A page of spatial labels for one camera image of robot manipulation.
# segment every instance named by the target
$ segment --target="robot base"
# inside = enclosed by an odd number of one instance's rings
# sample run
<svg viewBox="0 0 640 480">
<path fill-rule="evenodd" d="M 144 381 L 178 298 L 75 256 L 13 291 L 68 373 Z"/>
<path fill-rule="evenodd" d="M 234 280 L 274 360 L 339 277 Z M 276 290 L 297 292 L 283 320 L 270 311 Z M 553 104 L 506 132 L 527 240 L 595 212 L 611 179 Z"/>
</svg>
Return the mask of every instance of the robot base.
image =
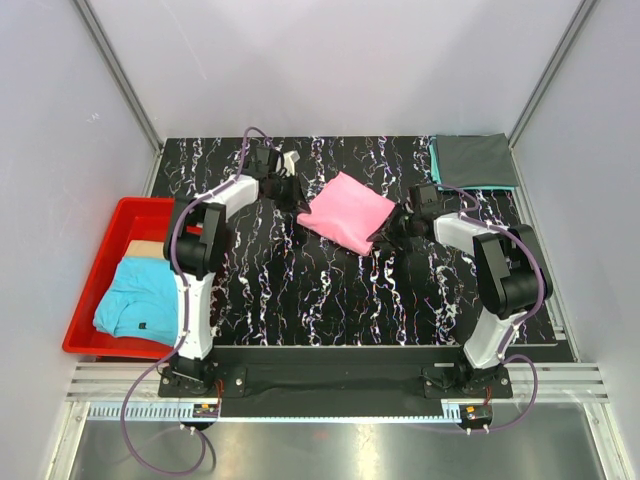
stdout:
<svg viewBox="0 0 640 480">
<path fill-rule="evenodd" d="M 204 382 L 177 375 L 171 367 L 162 370 L 162 379 L 158 388 L 159 397 L 170 398 L 213 398 L 218 396 L 215 381 L 221 380 L 225 398 L 244 396 L 247 371 L 243 366 L 220 365 L 213 368 Z"/>
<path fill-rule="evenodd" d="M 455 382 L 457 369 L 453 364 L 433 366 L 422 369 L 424 380 L 424 396 L 430 399 L 447 398 L 487 398 L 487 387 L 491 387 L 491 398 L 513 398 L 509 372 L 503 366 L 495 370 L 495 374 L 485 377 L 479 382 L 461 385 Z"/>
</svg>

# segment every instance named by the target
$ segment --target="white enclosure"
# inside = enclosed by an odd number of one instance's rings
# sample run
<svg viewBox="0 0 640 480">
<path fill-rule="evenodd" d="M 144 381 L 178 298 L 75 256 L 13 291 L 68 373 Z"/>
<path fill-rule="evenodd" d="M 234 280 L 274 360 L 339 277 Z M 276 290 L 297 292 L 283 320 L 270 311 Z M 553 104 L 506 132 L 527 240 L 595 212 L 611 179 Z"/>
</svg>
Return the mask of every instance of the white enclosure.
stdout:
<svg viewBox="0 0 640 480">
<path fill-rule="evenodd" d="M 76 363 L 64 333 L 153 154 L 70 2 L 1 2 L 0 62 L 0 476 L 36 479 Z"/>
<path fill-rule="evenodd" d="M 92 32 L 74 3 L 95 13 Z M 0 2 L 0 476 L 47 467 L 77 360 L 64 332 L 117 201 L 142 194 L 157 153 L 142 110 L 162 139 L 252 124 L 274 136 L 509 134 L 588 3 Z M 602 366 L 636 467 L 638 19 L 635 0 L 599 2 L 514 149 L 581 360 Z"/>
<path fill-rule="evenodd" d="M 515 149 L 586 361 L 640 462 L 640 3 L 600 2 Z"/>
<path fill-rule="evenodd" d="M 578 0 L 92 0 L 161 137 L 509 132 Z"/>
</svg>

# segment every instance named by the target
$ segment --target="teal cloth edge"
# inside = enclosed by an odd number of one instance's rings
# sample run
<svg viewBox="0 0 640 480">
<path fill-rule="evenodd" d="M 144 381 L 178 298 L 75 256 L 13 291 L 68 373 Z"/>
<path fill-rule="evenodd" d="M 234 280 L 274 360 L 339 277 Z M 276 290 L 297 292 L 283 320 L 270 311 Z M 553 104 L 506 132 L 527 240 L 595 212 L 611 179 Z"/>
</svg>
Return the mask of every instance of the teal cloth edge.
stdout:
<svg viewBox="0 0 640 480">
<path fill-rule="evenodd" d="M 436 155 L 436 149 L 433 148 L 433 142 L 429 143 L 429 154 L 431 155 L 431 178 L 435 183 L 442 183 L 440 179 L 440 170 L 438 169 L 438 156 Z M 450 190 L 448 188 L 438 187 L 441 191 Z M 499 185 L 481 185 L 477 187 L 460 187 L 462 190 L 506 190 L 513 192 L 515 187 L 503 187 Z"/>
</svg>

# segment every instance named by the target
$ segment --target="metal floor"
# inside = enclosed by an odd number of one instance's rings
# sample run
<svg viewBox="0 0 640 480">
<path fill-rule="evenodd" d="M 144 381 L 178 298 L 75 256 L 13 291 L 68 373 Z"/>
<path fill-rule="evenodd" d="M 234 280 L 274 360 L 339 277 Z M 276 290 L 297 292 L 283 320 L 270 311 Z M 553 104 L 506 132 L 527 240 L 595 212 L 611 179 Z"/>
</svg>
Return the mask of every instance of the metal floor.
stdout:
<svg viewBox="0 0 640 480">
<path fill-rule="evenodd" d="M 496 405 L 495 424 L 517 415 Z M 150 439 L 172 426 L 131 422 L 133 443 L 158 467 L 193 465 L 200 443 L 184 432 Z M 425 431 L 417 425 L 219 423 L 206 433 L 208 453 L 193 479 L 604 479 L 580 405 L 536 405 L 524 423 L 502 433 L 467 437 Z M 450 426 L 428 426 L 444 428 Z M 114 421 L 88 421 L 73 480 L 166 478 L 128 456 Z"/>
</svg>

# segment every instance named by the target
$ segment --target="table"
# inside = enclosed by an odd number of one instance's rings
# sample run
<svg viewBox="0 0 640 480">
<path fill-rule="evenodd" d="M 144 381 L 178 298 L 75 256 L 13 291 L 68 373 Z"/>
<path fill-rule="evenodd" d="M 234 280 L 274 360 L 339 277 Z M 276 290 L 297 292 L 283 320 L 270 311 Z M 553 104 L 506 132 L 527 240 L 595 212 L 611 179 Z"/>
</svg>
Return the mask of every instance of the table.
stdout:
<svg viewBox="0 0 640 480">
<path fill-rule="evenodd" d="M 429 136 L 274 138 L 297 164 L 311 201 L 343 171 L 394 201 L 430 178 Z M 260 139 L 252 139 L 251 146 Z M 193 196 L 232 175 L 239 138 L 174 138 L 166 142 L 153 196 Z M 480 217 L 519 223 L 508 192 L 475 191 Z M 466 205 L 445 194 L 446 206 Z M 458 345 L 472 334 L 481 304 L 473 259 L 414 240 L 414 251 L 374 249 L 361 257 L 296 224 L 268 200 L 231 219 L 235 232 L 225 276 L 214 287 L 212 325 L 223 346 Z M 517 342 L 555 344 L 546 308 Z"/>
</svg>

